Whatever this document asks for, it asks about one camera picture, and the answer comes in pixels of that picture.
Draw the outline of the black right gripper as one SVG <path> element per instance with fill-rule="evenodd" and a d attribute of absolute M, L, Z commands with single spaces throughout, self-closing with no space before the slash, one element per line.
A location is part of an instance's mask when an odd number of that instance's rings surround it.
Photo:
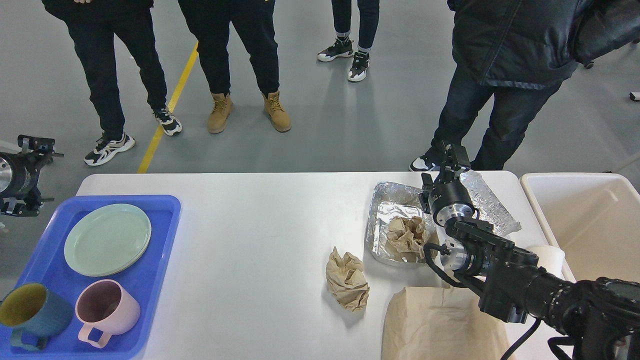
<path fill-rule="evenodd" d="M 422 191 L 419 202 L 425 214 L 431 215 L 434 223 L 445 227 L 450 219 L 462 221 L 471 218 L 476 208 L 460 176 L 471 170 L 466 148 L 443 142 L 444 153 L 439 162 L 439 175 L 433 180 L 429 173 L 421 173 Z"/>

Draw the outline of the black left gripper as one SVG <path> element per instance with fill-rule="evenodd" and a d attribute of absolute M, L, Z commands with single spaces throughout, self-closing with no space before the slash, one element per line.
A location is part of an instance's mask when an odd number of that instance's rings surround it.
<path fill-rule="evenodd" d="M 38 217 L 41 206 L 54 197 L 42 198 L 38 189 L 41 169 L 52 164 L 53 158 L 64 158 L 55 150 L 55 139 L 20 134 L 20 153 L 0 153 L 1 214 L 11 217 Z"/>

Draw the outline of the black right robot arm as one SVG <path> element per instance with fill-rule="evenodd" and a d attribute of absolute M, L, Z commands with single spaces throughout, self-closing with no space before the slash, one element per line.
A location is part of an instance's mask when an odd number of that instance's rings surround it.
<path fill-rule="evenodd" d="M 547 344 L 559 360 L 614 360 L 626 342 L 626 358 L 637 360 L 640 287 L 601 276 L 570 282 L 538 266 L 539 257 L 494 234 L 460 176 L 471 165 L 464 146 L 444 143 L 439 174 L 422 174 L 419 201 L 451 244 L 423 245 L 426 264 L 449 285 L 470 289 L 481 312 L 507 323 L 534 324 L 502 358 L 507 360 L 544 322 L 559 333 Z"/>

